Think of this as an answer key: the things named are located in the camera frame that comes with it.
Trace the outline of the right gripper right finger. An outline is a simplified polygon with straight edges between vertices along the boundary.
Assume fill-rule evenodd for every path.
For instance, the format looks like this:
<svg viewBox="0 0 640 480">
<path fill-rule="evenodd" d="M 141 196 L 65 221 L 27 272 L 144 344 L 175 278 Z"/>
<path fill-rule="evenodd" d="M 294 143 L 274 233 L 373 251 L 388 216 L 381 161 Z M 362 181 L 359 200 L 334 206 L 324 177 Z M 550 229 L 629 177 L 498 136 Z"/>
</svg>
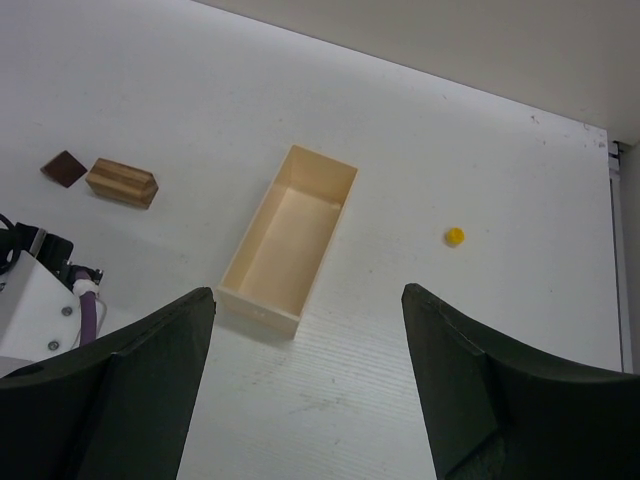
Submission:
<svg viewBox="0 0 640 480">
<path fill-rule="evenodd" d="M 500 333 L 417 284 L 406 338 L 440 479 L 635 479 L 639 379 Z"/>
</svg>

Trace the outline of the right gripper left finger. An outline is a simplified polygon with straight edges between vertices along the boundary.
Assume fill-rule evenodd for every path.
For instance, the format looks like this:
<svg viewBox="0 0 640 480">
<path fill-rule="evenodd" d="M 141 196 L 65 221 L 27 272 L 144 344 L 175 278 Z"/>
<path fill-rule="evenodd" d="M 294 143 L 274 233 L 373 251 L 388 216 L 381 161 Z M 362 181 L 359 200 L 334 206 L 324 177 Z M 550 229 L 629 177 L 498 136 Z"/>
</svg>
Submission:
<svg viewBox="0 0 640 480">
<path fill-rule="evenodd" d="M 215 313 L 199 287 L 3 377 L 2 478 L 176 478 Z"/>
</svg>

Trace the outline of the cream wooden box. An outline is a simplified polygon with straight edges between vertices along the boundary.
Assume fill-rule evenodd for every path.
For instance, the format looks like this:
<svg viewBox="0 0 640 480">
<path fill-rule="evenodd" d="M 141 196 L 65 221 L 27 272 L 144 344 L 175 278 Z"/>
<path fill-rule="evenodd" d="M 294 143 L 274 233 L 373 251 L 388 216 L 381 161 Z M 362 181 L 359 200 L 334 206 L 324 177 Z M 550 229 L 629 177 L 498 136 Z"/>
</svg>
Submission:
<svg viewBox="0 0 640 480">
<path fill-rule="evenodd" d="M 357 174 L 290 148 L 216 288 L 228 310 L 295 336 Z"/>
</svg>

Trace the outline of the light striped wood block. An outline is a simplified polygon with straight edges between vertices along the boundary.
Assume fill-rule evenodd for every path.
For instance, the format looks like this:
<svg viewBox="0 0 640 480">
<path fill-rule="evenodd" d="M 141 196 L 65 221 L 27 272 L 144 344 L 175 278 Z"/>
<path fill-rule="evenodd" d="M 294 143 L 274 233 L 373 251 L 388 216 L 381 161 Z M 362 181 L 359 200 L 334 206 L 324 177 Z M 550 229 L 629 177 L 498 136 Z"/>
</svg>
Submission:
<svg viewBox="0 0 640 480">
<path fill-rule="evenodd" d="M 151 172 L 105 158 L 96 160 L 86 183 L 98 196 L 142 209 L 150 207 L 159 190 Z"/>
</svg>

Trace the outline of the reddish brown wood block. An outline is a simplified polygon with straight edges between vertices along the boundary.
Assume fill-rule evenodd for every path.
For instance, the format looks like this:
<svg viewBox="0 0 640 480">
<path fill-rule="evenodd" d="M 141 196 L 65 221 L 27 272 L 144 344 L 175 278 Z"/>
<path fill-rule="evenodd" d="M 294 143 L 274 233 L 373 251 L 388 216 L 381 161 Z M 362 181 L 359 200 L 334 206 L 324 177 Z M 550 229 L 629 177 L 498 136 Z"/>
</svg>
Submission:
<svg viewBox="0 0 640 480">
<path fill-rule="evenodd" d="M 40 172 L 56 184 L 69 188 L 87 173 L 87 168 L 64 150 L 43 165 Z"/>
</svg>

